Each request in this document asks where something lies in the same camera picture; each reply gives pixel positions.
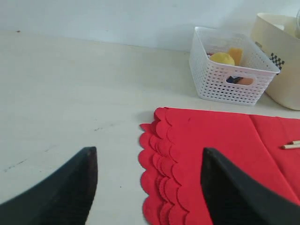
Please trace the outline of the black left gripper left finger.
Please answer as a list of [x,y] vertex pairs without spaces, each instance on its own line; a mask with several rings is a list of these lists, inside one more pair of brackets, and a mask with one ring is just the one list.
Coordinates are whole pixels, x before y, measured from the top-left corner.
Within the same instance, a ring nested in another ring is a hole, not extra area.
[[83,225],[98,184],[96,147],[85,147],[58,170],[0,205],[2,225]]

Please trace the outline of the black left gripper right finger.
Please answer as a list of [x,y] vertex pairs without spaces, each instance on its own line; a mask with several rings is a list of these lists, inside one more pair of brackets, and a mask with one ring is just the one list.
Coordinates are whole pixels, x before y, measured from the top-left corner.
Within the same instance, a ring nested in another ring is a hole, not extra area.
[[200,184],[215,225],[298,225],[300,207],[266,188],[214,148],[204,148]]

